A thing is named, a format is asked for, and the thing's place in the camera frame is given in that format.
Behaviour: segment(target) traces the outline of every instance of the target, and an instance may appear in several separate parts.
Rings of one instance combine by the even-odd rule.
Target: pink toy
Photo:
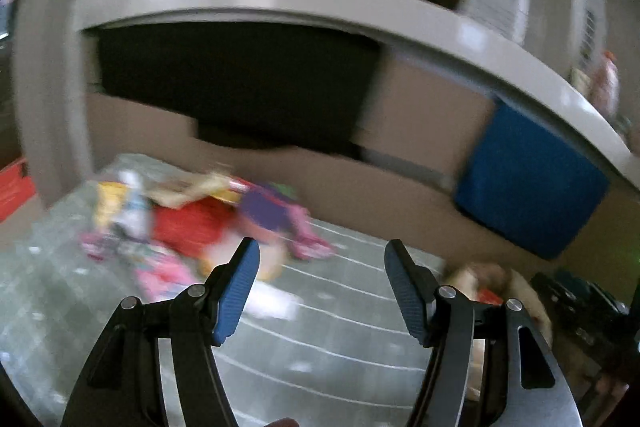
[[[149,302],[173,299],[199,282],[171,250],[158,245],[151,245],[150,250],[136,265],[138,283]]]
[[[325,259],[335,253],[328,242],[311,230],[309,212],[304,206],[290,204],[288,211],[294,234],[291,239],[291,250],[294,257],[308,261],[310,259]]]

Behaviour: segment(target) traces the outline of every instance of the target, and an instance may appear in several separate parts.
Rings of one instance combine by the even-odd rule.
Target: table
[[[177,168],[120,155],[97,179],[134,169],[162,180]],[[99,333],[120,300],[142,293],[124,259],[96,263],[78,234],[92,226],[96,180],[55,204],[30,237],[0,253],[0,362],[44,425],[58,425]],[[309,426],[402,426],[430,350],[409,336],[383,269],[386,241],[322,221],[336,248],[326,261],[291,260],[273,286],[302,299],[292,321],[243,314],[214,356],[240,427],[281,417]],[[444,261],[409,248],[436,277]],[[169,340],[162,386],[172,426],[184,424]]]

